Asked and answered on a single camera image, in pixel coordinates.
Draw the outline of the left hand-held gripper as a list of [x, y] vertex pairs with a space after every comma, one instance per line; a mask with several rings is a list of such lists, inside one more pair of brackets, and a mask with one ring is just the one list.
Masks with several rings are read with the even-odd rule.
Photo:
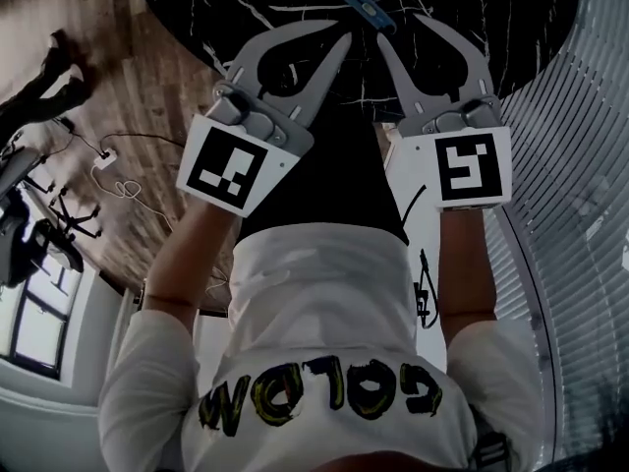
[[196, 115], [176, 186], [250, 216], [313, 147], [309, 131], [351, 45], [334, 20], [306, 20], [251, 38], [215, 102]]

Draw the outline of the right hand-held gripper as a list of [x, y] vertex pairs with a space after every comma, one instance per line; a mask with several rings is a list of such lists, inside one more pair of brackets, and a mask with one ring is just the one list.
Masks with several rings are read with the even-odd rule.
[[447, 94], [432, 96], [419, 90], [389, 39], [377, 36], [406, 117], [399, 131], [421, 153], [431, 201], [437, 209], [507, 204], [512, 199], [511, 131], [500, 120], [486, 57], [445, 23], [423, 15], [416, 18], [454, 47], [467, 67], [466, 81], [458, 88], [459, 100], [467, 102], [453, 105]]

